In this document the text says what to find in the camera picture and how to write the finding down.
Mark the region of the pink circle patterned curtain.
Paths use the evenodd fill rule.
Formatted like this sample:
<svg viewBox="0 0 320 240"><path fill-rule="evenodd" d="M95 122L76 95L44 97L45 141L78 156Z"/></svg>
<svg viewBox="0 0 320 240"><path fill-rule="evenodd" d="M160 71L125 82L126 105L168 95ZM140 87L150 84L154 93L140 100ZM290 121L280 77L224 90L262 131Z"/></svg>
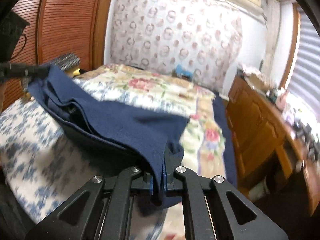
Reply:
<svg viewBox="0 0 320 240"><path fill-rule="evenodd" d="M240 11L215 0L115 0L111 61L160 74L180 64L222 91L242 46Z"/></svg>

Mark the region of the yellow plush toy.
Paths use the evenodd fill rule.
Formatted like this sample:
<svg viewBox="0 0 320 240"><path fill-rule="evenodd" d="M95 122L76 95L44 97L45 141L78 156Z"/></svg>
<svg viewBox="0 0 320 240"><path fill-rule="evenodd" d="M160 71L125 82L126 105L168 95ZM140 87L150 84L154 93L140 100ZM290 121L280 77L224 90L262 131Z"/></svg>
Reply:
<svg viewBox="0 0 320 240"><path fill-rule="evenodd" d="M66 75L74 78L76 76L85 74L87 71L85 69L81 69L81 68L77 68L77 69L69 69L67 71L65 71Z"/></svg>

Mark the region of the navy blue printed t-shirt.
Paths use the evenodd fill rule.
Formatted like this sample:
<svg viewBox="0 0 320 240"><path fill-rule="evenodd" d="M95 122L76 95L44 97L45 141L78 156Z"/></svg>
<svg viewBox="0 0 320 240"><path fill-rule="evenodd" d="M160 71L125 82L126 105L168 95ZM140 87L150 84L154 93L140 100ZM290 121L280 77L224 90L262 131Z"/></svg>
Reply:
<svg viewBox="0 0 320 240"><path fill-rule="evenodd" d="M179 197L165 196L166 153L182 160L180 137L188 119L117 101L98 101L55 65L35 66L29 93L79 146L151 173L153 204L169 208Z"/></svg>

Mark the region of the beige tied side curtain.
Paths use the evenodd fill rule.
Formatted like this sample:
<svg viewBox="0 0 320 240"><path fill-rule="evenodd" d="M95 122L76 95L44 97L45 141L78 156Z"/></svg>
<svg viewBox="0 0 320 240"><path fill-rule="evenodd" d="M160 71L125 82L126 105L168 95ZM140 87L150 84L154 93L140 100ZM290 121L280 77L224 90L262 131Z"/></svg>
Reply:
<svg viewBox="0 0 320 240"><path fill-rule="evenodd" d="M272 72L272 64L276 46L279 36L280 28L280 3L278 0L267 0L267 11L266 11L266 46L265 46L265 57L261 72L270 77Z"/></svg>

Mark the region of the red wooden louvered wardrobe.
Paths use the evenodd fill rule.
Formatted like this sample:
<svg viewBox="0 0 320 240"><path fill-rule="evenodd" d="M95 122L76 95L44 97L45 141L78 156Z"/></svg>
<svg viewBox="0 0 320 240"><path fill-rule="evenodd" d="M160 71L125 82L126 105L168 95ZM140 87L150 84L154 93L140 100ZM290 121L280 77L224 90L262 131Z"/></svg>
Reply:
<svg viewBox="0 0 320 240"><path fill-rule="evenodd" d="M103 65L111 0L18 0L13 11L26 20L13 62L42 64L75 53L80 68Z"/></svg>

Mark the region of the blue object behind bed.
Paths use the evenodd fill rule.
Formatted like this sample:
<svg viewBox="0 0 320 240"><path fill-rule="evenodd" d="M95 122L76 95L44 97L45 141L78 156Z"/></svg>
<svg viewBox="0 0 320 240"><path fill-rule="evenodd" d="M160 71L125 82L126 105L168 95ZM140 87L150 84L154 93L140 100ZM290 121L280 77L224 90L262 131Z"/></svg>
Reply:
<svg viewBox="0 0 320 240"><path fill-rule="evenodd" d="M174 69L174 74L179 78L185 78L191 80L193 78L193 73L184 69L180 64Z"/></svg>

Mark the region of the floral bed blanket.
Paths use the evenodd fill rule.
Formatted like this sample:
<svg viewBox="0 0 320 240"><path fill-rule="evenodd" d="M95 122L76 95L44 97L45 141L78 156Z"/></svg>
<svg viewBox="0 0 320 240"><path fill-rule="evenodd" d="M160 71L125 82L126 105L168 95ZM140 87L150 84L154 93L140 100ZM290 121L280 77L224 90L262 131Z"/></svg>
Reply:
<svg viewBox="0 0 320 240"><path fill-rule="evenodd" d="M190 119L180 136L182 165L203 177L228 178L225 157L230 139L222 127L225 114L219 93L177 77L116 64L83 74L75 83L99 101L117 101ZM80 174L86 179L98 171L111 175L102 159L81 153L81 160ZM136 198L133 206L129 239L185 239L181 203L143 215L138 207L141 201Z"/></svg>

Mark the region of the wooden sideboard cabinet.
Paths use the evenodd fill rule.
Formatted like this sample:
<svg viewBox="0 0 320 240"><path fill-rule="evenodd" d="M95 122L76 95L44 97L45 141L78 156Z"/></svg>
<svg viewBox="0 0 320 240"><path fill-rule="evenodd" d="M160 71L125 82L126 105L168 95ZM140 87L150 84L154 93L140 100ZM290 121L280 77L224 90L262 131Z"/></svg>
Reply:
<svg viewBox="0 0 320 240"><path fill-rule="evenodd" d="M235 76L228 93L226 118L232 132L238 187L242 194L275 172L281 189L294 174L302 174L309 215L319 207L319 165L307 158L308 149L267 98Z"/></svg>

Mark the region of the dark circle patterned folded cloth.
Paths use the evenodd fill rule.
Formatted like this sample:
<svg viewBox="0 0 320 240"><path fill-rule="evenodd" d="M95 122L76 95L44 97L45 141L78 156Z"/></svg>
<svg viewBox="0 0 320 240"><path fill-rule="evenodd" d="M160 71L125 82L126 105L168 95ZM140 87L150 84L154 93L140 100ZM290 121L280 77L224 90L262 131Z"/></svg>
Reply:
<svg viewBox="0 0 320 240"><path fill-rule="evenodd" d="M70 72L74 69L77 69L80 66L80 63L80 58L74 53L62 54L47 62L47 64L53 64L64 72Z"/></svg>

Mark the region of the cardboard box on sideboard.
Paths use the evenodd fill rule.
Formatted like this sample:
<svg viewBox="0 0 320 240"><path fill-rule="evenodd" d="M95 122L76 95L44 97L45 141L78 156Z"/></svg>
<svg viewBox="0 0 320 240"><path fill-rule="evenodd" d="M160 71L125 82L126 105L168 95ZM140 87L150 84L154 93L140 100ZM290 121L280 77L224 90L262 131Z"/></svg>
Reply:
<svg viewBox="0 0 320 240"><path fill-rule="evenodd" d="M274 82L263 74L251 73L249 75L244 75L244 79L247 84L256 91L267 92L275 87Z"/></svg>

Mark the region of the blue floral white sheet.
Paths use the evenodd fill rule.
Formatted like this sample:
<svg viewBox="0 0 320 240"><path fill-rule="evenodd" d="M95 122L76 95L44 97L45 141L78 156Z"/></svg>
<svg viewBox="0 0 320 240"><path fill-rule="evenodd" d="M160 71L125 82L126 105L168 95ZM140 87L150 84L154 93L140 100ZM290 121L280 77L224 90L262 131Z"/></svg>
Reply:
<svg viewBox="0 0 320 240"><path fill-rule="evenodd" d="M164 111L161 93L140 93L123 83L73 80L97 100ZM17 100L1 114L1 167L9 189L32 222L38 224L93 176L111 175L102 161L85 154L36 102ZM142 217L134 205L130 239L159 239L167 211Z"/></svg>

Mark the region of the grey zebra window blind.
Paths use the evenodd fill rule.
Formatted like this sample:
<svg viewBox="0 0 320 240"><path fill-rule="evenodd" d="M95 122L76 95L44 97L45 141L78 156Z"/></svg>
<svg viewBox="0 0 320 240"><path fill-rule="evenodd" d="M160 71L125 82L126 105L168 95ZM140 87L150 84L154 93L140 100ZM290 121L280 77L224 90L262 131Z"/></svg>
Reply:
<svg viewBox="0 0 320 240"><path fill-rule="evenodd" d="M304 100L319 119L319 34L307 14L297 7L300 16L298 47L288 89Z"/></svg>

